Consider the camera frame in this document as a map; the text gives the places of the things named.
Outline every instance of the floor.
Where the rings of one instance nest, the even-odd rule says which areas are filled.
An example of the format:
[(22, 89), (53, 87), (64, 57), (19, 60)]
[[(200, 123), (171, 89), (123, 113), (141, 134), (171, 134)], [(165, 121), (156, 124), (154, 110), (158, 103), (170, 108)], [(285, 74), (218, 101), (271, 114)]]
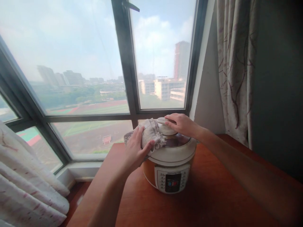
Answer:
[(67, 226), (69, 220), (72, 218), (75, 210), (82, 201), (84, 194), (86, 193), (91, 182), (77, 182), (70, 190), (70, 194), (66, 197), (69, 202), (69, 211), (67, 213), (67, 218), (60, 225), (60, 227)]

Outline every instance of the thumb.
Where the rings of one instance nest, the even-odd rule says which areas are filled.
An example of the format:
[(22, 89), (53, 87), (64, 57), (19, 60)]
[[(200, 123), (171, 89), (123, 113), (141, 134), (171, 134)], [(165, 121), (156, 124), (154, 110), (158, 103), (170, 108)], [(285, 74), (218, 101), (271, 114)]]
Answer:
[(171, 127), (173, 130), (178, 131), (178, 126), (175, 125), (174, 123), (172, 123), (170, 121), (166, 121), (165, 124), (168, 125), (169, 127)]
[(148, 142), (145, 147), (142, 149), (141, 151), (141, 155), (147, 155), (147, 153), (151, 150), (151, 148), (153, 147), (153, 145), (155, 145), (155, 141), (151, 140), (150, 142)]

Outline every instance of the hand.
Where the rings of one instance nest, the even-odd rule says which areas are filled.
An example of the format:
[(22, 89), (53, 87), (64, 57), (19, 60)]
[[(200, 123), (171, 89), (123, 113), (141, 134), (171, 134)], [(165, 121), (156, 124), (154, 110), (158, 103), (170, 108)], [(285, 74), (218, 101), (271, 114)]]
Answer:
[(144, 157), (155, 144), (155, 141), (151, 140), (143, 149), (141, 149), (141, 138), (143, 130), (144, 126), (141, 126), (140, 128), (137, 127), (126, 144), (122, 169), (127, 174), (131, 174), (142, 164)]
[(170, 115), (166, 115), (165, 118), (174, 120), (177, 123), (177, 125), (175, 125), (169, 121), (165, 122), (165, 124), (171, 127), (173, 130), (185, 136), (193, 137), (195, 139), (197, 139), (198, 134), (202, 129), (201, 126), (193, 122), (188, 116), (183, 113), (173, 113)]

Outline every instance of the window sill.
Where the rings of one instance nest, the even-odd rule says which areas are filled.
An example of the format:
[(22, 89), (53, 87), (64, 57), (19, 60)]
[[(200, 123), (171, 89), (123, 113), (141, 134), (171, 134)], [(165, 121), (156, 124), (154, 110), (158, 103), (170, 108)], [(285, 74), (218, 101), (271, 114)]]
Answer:
[(92, 181), (101, 165), (102, 161), (70, 163), (61, 169), (56, 177), (68, 189), (71, 189), (76, 182)]

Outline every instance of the white curtain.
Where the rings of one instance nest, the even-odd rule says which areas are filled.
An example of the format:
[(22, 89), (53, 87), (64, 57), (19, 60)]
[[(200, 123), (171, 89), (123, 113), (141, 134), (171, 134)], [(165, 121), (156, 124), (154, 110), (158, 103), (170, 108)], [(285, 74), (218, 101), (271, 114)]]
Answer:
[(217, 0), (219, 81), (226, 133), (252, 149), (258, 0)]
[(68, 194), (32, 148), (0, 121), (0, 223), (59, 226), (69, 209)]

